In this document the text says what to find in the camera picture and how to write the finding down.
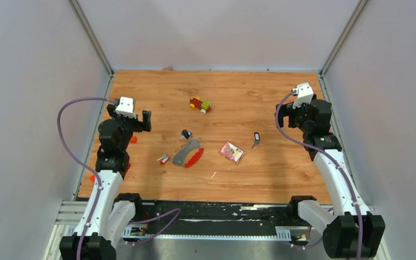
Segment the key with blue tag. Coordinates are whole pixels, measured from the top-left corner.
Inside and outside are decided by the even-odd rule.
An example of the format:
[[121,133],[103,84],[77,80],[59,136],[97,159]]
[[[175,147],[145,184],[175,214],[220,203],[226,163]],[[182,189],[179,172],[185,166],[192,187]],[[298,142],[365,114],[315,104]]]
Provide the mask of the key with blue tag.
[[190,131],[188,131],[188,130],[186,130],[186,129],[184,129],[184,130],[182,130],[182,132],[181,132],[181,137],[179,138],[180,140],[183,140],[183,139],[189,139],[189,138],[191,138],[192,137],[192,132],[190,132]]

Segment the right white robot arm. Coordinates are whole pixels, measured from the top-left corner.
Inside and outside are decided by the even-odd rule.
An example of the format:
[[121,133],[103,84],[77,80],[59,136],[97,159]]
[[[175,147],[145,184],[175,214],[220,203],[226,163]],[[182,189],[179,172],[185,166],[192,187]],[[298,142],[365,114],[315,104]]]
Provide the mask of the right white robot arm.
[[333,210],[325,210],[313,196],[293,196],[288,220],[294,226],[308,222],[322,236],[330,258],[373,258],[385,231],[381,215],[371,212],[356,190],[346,168],[342,147],[330,131],[331,103],[314,99],[299,107],[293,103],[276,105],[275,120],[282,131],[284,118],[290,128],[298,128],[311,161],[323,175]]

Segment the metal key holder red handle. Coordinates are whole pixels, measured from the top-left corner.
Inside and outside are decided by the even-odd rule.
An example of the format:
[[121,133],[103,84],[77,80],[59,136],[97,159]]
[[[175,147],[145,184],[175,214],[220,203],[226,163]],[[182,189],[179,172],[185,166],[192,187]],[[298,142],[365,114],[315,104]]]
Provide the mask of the metal key holder red handle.
[[175,154],[170,156],[170,162],[176,166],[189,168],[195,165],[204,154],[201,138],[189,138],[183,142]]

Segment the key with red tag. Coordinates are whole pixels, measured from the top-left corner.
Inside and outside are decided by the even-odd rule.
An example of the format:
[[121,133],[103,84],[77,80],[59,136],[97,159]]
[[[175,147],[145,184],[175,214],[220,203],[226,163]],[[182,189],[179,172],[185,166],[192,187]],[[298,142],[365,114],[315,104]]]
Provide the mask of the key with red tag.
[[170,159],[170,156],[168,154],[164,154],[161,158],[159,158],[157,161],[160,162],[161,165],[166,164]]

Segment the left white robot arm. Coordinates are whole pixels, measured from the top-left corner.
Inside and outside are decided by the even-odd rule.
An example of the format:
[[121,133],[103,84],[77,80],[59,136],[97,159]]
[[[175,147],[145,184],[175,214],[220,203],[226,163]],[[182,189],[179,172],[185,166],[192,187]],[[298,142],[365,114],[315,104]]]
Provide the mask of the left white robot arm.
[[144,218],[137,193],[118,193],[129,169],[127,147],[135,132],[152,129],[150,111],[142,120],[125,105],[107,106],[110,119],[98,126],[100,147],[96,154],[94,187],[87,207],[70,236],[61,238],[62,259],[116,259],[128,222]]

